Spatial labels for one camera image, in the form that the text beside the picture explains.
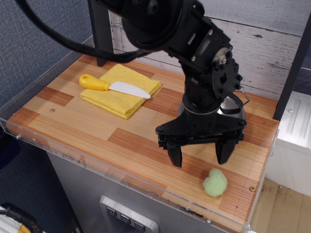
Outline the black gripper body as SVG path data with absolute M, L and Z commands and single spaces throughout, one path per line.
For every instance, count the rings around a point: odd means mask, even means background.
M 164 149 L 208 143 L 215 143 L 217 149 L 234 149 L 243 140 L 246 126 L 242 108 L 220 107 L 208 114 L 198 114 L 180 106 L 178 117 L 158 126 L 155 132 L 159 146 Z

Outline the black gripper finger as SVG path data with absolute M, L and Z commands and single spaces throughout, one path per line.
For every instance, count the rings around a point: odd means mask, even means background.
M 168 143 L 167 144 L 168 156 L 171 163 L 176 167 L 182 167 L 182 151 L 181 147 Z
M 219 164 L 222 165 L 228 161 L 228 159 L 230 158 L 231 154 L 235 149 L 235 145 L 236 145 L 235 141 L 215 143 L 216 156 Z

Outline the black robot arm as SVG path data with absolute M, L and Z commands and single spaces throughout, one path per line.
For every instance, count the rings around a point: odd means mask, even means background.
M 179 117 L 156 129 L 158 144 L 174 166 L 182 165 L 181 148 L 215 143 L 219 164 L 243 140 L 247 123 L 237 101 L 242 76 L 232 57 L 230 39 L 208 17 L 197 0 L 102 0 L 122 19 L 128 40 L 145 53 L 164 51 L 177 58 L 185 74 Z

